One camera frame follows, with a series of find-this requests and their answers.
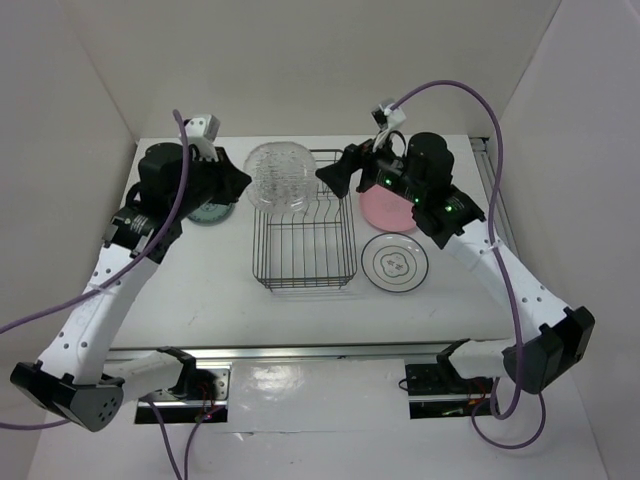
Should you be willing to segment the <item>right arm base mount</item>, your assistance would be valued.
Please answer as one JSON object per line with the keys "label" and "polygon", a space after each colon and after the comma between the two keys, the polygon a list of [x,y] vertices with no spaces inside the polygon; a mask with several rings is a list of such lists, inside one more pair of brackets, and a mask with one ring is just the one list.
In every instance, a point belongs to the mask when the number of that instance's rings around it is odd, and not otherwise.
{"label": "right arm base mount", "polygon": [[489,399],[494,382],[479,377],[462,379],[437,363],[409,363],[398,387],[408,395],[412,420],[469,417],[491,414]]}

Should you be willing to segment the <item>white plate dark rim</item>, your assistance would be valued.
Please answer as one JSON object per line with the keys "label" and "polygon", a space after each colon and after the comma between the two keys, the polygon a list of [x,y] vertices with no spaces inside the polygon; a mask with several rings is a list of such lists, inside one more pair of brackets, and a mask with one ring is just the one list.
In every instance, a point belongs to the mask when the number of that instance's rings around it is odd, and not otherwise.
{"label": "white plate dark rim", "polygon": [[408,293],[420,287],[430,270],[424,248],[412,237],[383,233],[371,238],[361,252],[365,277],[389,293]]}

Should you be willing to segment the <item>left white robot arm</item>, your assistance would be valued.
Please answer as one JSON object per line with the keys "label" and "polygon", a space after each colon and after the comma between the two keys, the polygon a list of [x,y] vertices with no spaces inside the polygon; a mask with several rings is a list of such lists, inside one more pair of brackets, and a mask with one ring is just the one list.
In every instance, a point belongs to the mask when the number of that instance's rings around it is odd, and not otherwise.
{"label": "left white robot arm", "polygon": [[230,205],[250,184],[221,146],[216,159],[195,145],[149,147],[139,180],[112,217],[98,263],[85,291],[49,347],[35,362],[20,362],[11,383],[41,408],[91,432],[104,429],[120,407],[156,391],[189,397],[206,373],[195,358],[161,347],[132,361],[107,366],[107,354],[145,283],[171,245],[181,222],[207,202]]}

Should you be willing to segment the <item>green blue patterned plate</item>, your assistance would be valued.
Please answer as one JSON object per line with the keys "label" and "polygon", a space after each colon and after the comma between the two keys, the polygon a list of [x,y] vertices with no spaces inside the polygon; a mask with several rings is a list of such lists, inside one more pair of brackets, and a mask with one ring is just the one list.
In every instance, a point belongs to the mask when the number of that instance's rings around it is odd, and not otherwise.
{"label": "green blue patterned plate", "polygon": [[187,219],[196,225],[212,226],[225,221],[234,208],[234,204],[222,205],[208,202],[190,213]]}

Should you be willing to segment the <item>clear glass plate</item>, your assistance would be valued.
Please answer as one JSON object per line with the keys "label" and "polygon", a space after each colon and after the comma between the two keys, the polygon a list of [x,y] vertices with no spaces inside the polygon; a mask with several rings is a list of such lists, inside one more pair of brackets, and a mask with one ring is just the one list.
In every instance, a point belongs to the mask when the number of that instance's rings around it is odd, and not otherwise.
{"label": "clear glass plate", "polygon": [[244,162],[244,172],[252,179],[247,197],[258,211],[269,215],[304,211],[317,190],[315,171],[315,157],[303,145],[263,143]]}

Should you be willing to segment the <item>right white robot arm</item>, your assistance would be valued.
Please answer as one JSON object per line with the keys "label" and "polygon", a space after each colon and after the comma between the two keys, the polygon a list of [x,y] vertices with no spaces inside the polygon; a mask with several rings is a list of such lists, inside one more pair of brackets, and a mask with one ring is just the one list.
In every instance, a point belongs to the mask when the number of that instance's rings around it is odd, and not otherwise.
{"label": "right white robot arm", "polygon": [[483,210],[454,185],[453,167],[443,137],[418,133],[403,155],[395,154],[390,143],[351,144],[316,176],[338,197],[349,192],[358,173],[358,192],[380,186],[409,201],[418,229],[514,315],[511,338],[463,339],[444,350],[436,369],[441,388],[457,392],[473,378],[508,377],[523,391],[539,394],[583,358],[595,318],[554,295],[512,253]]}

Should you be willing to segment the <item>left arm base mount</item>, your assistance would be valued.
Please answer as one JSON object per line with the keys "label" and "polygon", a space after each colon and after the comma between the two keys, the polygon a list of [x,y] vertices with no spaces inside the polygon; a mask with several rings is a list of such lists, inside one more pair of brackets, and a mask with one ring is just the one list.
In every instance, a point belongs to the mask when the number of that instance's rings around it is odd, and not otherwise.
{"label": "left arm base mount", "polygon": [[230,364],[204,362],[198,364],[196,379],[186,393],[158,390],[151,400],[168,425],[226,423],[230,380]]}

